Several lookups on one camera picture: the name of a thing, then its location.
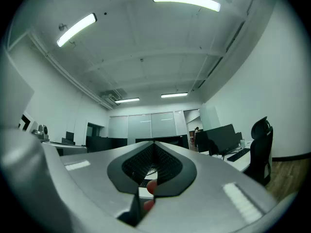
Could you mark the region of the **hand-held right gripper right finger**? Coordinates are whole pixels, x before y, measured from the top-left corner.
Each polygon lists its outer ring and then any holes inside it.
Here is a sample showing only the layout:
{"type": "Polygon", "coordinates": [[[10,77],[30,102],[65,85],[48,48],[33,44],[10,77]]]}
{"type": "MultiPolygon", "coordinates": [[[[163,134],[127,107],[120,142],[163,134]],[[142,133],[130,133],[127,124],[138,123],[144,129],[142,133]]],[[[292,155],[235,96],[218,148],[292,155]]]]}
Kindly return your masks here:
{"type": "Polygon", "coordinates": [[[136,226],[138,233],[273,232],[295,199],[292,194],[277,202],[225,161],[175,145],[171,149],[194,162],[197,176],[181,195],[157,198],[136,226]]]}

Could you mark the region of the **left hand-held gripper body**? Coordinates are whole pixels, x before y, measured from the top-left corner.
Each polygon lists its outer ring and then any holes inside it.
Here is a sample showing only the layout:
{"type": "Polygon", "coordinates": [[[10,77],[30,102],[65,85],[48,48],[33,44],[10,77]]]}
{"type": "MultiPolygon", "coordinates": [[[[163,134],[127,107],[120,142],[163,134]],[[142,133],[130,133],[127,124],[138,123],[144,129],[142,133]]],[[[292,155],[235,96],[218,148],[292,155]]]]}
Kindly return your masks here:
{"type": "Polygon", "coordinates": [[[32,132],[38,123],[26,112],[34,90],[24,80],[9,52],[0,49],[0,126],[32,132]]]}

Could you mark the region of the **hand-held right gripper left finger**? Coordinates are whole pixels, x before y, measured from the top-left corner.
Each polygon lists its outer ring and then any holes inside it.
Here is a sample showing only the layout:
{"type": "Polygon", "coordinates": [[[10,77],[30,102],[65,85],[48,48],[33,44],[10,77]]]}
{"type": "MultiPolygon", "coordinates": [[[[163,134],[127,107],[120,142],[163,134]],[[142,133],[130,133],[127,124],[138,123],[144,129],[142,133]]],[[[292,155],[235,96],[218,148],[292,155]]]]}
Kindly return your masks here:
{"type": "Polygon", "coordinates": [[[141,216],[138,184],[121,165],[111,162],[135,155],[149,142],[114,150],[59,156],[54,146],[43,143],[51,191],[60,202],[53,205],[48,222],[56,233],[154,233],[152,213],[141,216]]]}

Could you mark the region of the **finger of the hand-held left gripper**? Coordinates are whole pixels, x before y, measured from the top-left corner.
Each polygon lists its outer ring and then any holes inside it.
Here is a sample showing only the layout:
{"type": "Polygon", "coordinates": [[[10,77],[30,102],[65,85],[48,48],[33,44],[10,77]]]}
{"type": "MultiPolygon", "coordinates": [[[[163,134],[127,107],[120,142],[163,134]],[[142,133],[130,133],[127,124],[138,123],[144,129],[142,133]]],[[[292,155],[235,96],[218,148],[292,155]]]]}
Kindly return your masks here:
{"type": "Polygon", "coordinates": [[[97,230],[97,207],[51,146],[21,130],[2,129],[0,169],[14,199],[42,231],[97,230]]]}

